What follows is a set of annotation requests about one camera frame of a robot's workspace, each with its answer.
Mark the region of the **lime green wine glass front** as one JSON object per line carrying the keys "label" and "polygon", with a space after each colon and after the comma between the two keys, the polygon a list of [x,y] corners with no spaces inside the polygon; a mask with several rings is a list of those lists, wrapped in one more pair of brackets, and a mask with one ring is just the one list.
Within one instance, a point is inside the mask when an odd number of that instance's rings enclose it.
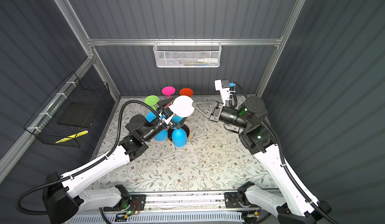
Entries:
{"label": "lime green wine glass front", "polygon": [[182,118],[190,116],[194,112],[193,99],[188,96],[179,96],[169,106],[171,111]]}

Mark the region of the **blue wine glass front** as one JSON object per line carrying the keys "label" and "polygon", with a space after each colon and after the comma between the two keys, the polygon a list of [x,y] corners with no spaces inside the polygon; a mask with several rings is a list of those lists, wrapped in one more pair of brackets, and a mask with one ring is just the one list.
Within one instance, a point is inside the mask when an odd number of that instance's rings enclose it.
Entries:
{"label": "blue wine glass front", "polygon": [[173,128],[171,139],[175,147],[184,147],[187,144],[187,133],[183,129],[184,123],[180,129]]}

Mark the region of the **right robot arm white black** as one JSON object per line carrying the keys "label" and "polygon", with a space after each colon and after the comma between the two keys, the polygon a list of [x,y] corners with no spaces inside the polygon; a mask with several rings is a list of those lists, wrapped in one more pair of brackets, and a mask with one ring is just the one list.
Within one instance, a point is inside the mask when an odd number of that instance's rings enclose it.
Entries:
{"label": "right robot arm white black", "polygon": [[280,194],[272,194],[249,181],[238,188],[242,206],[259,206],[281,224],[315,224],[320,219],[336,222],[328,215],[330,205],[313,195],[286,161],[279,137],[264,120],[268,111],[261,98],[249,96],[237,109],[218,101],[194,102],[193,107],[210,121],[240,128],[241,143],[264,166],[280,190]]}

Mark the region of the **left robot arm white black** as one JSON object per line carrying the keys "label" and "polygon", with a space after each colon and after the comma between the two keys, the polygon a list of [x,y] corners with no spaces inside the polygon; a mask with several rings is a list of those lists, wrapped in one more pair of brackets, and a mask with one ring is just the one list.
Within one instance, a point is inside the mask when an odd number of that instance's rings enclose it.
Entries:
{"label": "left robot arm white black", "polygon": [[42,200],[52,224],[62,224],[76,214],[104,208],[134,213],[140,205],[127,189],[118,184],[110,189],[87,191],[87,187],[109,172],[131,163],[147,149],[147,143],[163,130],[176,124],[174,106],[159,104],[151,111],[155,118],[148,121],[143,115],[135,115],[126,125],[129,135],[117,140],[110,151],[89,163],[59,176],[53,173],[46,178]]}

